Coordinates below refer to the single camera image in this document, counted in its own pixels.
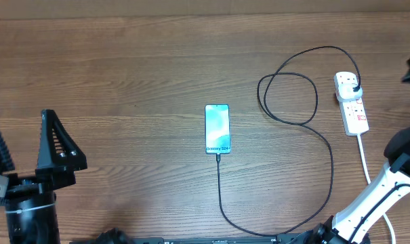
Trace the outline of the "blue screen smartphone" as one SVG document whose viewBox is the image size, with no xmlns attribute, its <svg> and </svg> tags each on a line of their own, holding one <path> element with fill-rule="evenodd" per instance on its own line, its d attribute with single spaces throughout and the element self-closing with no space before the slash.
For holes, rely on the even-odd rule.
<svg viewBox="0 0 410 244">
<path fill-rule="evenodd" d="M 229 154 L 230 109 L 227 104 L 205 106 L 205 152 L 207 154 Z"/>
</svg>

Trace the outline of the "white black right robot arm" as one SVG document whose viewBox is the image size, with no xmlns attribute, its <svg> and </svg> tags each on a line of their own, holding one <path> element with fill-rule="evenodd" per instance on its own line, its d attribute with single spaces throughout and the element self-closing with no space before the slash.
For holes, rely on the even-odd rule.
<svg viewBox="0 0 410 244">
<path fill-rule="evenodd" d="M 358 72 L 335 74 L 335 94 L 345 133 L 360 140 L 369 131 Z M 367 187 L 345 209 L 319 224 L 309 243 L 368 243 L 369 229 L 405 195 L 410 193 L 410 127 L 399 131 L 387 144 L 386 161 Z"/>
</svg>

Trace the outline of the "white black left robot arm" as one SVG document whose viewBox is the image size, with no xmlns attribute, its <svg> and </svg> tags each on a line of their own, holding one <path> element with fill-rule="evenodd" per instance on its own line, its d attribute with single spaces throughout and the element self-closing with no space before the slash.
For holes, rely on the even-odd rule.
<svg viewBox="0 0 410 244">
<path fill-rule="evenodd" d="M 14 169 L 0 132 L 0 206 L 5 208 L 10 243 L 59 243 L 55 191 L 75 184 L 75 172 L 87 169 L 87 159 L 54 110 L 41 112 L 34 174 L 19 176 Z"/>
</svg>

